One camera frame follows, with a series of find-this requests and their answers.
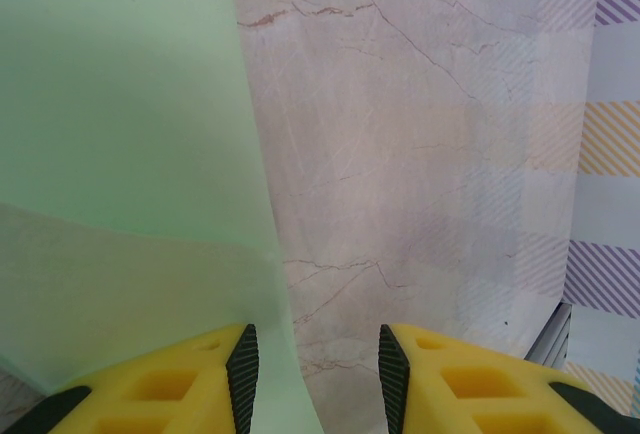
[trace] marble wall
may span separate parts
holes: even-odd
[[[42,396],[0,370],[0,432],[20,419]]]
[[[381,323],[523,355],[562,294],[595,0],[236,0],[300,362],[386,432]]]

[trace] green paper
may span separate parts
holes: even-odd
[[[0,0],[0,353],[51,392],[254,322],[252,432],[300,376],[232,0]]]

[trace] wall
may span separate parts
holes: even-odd
[[[598,0],[565,299],[568,368],[619,411],[638,411],[640,0]],[[633,385],[636,404],[632,407]]]
[[[326,432],[386,432],[381,323],[524,355],[557,305],[595,4],[236,0]]]

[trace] yellow striped pattern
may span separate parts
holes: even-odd
[[[640,177],[640,101],[585,104],[578,170]]]
[[[525,167],[576,172],[584,103],[542,104],[534,109]]]
[[[565,363],[564,370],[588,384],[600,399],[620,414],[630,414],[633,384],[569,361]]]

